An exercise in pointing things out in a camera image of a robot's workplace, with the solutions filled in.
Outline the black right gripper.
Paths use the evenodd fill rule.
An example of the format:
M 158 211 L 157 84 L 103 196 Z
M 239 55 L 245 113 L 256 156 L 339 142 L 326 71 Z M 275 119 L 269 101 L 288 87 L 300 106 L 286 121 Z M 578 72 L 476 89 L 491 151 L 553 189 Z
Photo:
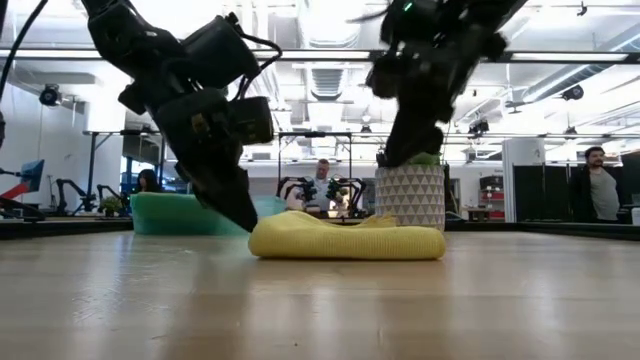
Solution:
M 464 30 L 433 45 L 413 44 L 412 58 L 401 76 L 398 112 L 386 141 L 382 166 L 398 167 L 408 160 L 423 130 L 422 150 L 439 155 L 444 133 L 436 123 L 450 121 L 456 98 L 480 60 L 496 60 L 505 49 L 505 37 L 491 29 Z

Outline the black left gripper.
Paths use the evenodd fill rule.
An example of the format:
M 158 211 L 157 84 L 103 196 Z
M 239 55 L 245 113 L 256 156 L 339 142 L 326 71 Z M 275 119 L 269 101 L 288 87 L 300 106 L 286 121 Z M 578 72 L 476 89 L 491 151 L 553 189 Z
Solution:
M 258 215 L 249 194 L 248 173 L 238 167 L 241 146 L 231 133 L 230 120 L 229 103 L 214 88 L 175 98 L 154 114 L 187 192 L 252 232 Z

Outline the dark green microfiber towel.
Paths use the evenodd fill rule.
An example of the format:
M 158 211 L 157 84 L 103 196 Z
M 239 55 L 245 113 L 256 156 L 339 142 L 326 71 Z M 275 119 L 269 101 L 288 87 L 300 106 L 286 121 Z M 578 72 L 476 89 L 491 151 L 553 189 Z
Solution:
M 141 235 L 244 236 L 247 231 L 224 216 L 199 206 L 133 210 L 133 227 Z

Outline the teal translucent plastic bin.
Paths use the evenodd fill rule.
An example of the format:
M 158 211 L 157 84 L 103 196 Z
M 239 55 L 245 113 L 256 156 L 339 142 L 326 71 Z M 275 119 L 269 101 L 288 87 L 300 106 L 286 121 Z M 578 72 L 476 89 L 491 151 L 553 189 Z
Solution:
M 284 212 L 286 210 L 286 208 L 287 208 L 286 202 L 283 199 L 281 199 L 279 197 L 276 197 L 276 196 L 256 196 L 256 197 L 252 197 L 251 196 L 251 199 L 252 199 L 254 207 L 256 209 L 258 218 L 263 218 L 263 217 L 279 214 L 281 212 Z M 203 209 L 212 210 L 210 208 L 204 208 L 201 205 L 200 202 L 199 202 L 198 206 L 203 208 Z M 155 206 L 155 207 L 151 207 L 151 208 L 162 208 L 162 209 L 175 209 L 175 210 L 178 210 L 178 209 L 183 209 L 183 208 L 195 208 L 195 207 L 196 206 L 189 206 L 189 207 Z

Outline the yellow microfiber towel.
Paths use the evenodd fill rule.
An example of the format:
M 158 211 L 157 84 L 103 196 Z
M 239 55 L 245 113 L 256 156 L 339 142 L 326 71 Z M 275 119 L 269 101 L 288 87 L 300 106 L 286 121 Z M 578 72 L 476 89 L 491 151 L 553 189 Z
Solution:
M 446 252 L 446 241 L 438 229 L 401 226 L 392 216 L 337 225 L 287 211 L 259 220 L 248 248 L 262 258 L 437 260 Z

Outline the succulent in patterned pot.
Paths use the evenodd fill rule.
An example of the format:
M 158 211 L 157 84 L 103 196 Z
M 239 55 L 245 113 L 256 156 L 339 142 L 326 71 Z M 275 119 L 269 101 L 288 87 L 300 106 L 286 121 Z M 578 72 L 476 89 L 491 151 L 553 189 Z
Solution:
M 439 155 L 420 153 L 395 167 L 375 172 L 375 214 L 400 226 L 445 228 L 445 171 Z

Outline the person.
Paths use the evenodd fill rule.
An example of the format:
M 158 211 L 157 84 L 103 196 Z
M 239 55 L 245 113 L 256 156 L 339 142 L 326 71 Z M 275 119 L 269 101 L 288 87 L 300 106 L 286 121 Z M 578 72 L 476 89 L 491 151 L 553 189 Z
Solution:
M 576 222 L 619 222 L 618 185 L 604 168 L 604 155 L 602 147 L 588 148 L 584 154 L 586 163 L 570 178 L 569 199 Z
M 137 176 L 137 185 L 134 194 L 142 192 L 160 193 L 162 187 L 158 182 L 156 173 L 152 169 L 144 169 Z
M 315 176 L 313 177 L 314 198 L 306 203 L 306 209 L 318 217 L 327 217 L 332 206 L 344 207 L 345 195 L 340 190 L 331 192 L 330 164 L 327 159 L 319 159 L 316 163 Z

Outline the small background potted plant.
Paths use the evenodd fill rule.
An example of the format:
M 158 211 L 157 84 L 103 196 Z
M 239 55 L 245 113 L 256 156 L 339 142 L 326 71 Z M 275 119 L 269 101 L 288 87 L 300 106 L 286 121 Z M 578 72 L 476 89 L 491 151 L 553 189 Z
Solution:
M 108 196 L 100 201 L 98 211 L 106 217 L 116 217 L 123 209 L 122 201 L 119 197 Z

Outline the black room partition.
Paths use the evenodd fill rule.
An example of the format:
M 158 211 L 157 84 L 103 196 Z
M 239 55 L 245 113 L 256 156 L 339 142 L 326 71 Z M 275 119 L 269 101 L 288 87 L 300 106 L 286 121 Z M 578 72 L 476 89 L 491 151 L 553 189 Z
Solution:
M 619 224 L 632 223 L 632 211 L 640 209 L 640 152 L 605 158 L 603 167 L 614 180 L 620 208 Z M 586 215 L 586 159 L 546 161 L 534 165 L 514 165 L 512 183 L 517 222 L 594 223 Z

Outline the blue and red tilted screen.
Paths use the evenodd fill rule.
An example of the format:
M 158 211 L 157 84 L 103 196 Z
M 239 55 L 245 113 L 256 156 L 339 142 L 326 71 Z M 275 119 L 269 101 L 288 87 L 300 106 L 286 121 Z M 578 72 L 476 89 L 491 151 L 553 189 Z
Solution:
M 24 194 L 38 192 L 44 164 L 45 160 L 41 159 L 23 164 L 20 171 L 9 171 L 0 168 L 0 175 L 11 175 L 19 179 L 19 183 L 0 194 L 0 198 L 14 199 Z

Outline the black overhead crossbeam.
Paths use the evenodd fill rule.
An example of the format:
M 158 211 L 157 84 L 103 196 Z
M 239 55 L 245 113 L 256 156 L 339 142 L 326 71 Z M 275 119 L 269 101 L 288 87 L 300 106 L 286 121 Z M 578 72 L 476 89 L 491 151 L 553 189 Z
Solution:
M 369 62 L 383 54 L 382 50 L 284 50 L 281 60 L 290 62 Z M 23 49 L 16 59 L 44 60 L 88 60 L 98 61 L 99 53 L 92 49 Z M 535 52 L 508 51 L 494 63 L 540 63 L 540 64 L 640 64 L 640 52 Z

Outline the black background station frame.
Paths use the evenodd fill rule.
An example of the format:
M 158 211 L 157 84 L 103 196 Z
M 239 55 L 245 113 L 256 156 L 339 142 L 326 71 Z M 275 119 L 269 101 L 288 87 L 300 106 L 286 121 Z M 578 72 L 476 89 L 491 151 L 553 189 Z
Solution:
M 282 151 L 294 140 L 296 140 L 299 137 L 304 137 L 304 138 L 326 138 L 326 137 L 333 137 L 334 139 L 337 139 L 339 137 L 346 137 L 349 140 L 349 148 L 348 148 L 348 152 L 349 152 L 349 175 L 352 175 L 352 147 L 353 147 L 353 141 L 352 141 L 352 133 L 351 132 L 325 132 L 325 131 L 293 131 L 293 132 L 280 132 L 278 134 L 277 140 L 278 140 L 278 158 L 277 158 L 277 168 L 278 168 L 278 182 L 280 178 L 283 178 L 282 176 Z M 298 192 L 295 195 L 295 198 L 300 200 L 302 202 L 302 209 L 304 211 L 309 212 L 306 209 L 306 203 L 301 199 L 301 196 L 298 194 Z
M 97 185 L 109 185 L 128 197 L 137 185 L 137 176 L 152 169 L 159 181 L 164 176 L 167 146 L 159 131 L 122 129 L 84 130 L 89 137 L 89 165 L 85 193 L 99 206 Z

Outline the black aluminium table frame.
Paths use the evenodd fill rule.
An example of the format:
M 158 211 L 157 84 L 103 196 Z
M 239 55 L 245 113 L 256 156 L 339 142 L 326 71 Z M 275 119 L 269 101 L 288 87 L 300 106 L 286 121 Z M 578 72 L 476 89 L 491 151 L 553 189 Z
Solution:
M 0 240 L 130 231 L 132 229 L 133 222 L 127 219 L 0 221 Z M 530 221 L 519 223 L 458 222 L 446 224 L 445 229 L 452 232 L 530 232 L 640 242 L 640 226 L 634 225 Z

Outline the silver ventilation duct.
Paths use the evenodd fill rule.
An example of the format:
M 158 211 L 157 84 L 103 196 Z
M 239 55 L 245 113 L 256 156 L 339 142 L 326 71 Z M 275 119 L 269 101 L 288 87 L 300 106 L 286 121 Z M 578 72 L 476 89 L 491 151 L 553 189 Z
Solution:
M 348 23 L 365 13 L 365 0 L 297 0 L 297 23 L 305 49 L 355 49 L 361 25 Z M 310 93 L 319 101 L 337 100 L 347 75 L 344 69 L 310 69 Z

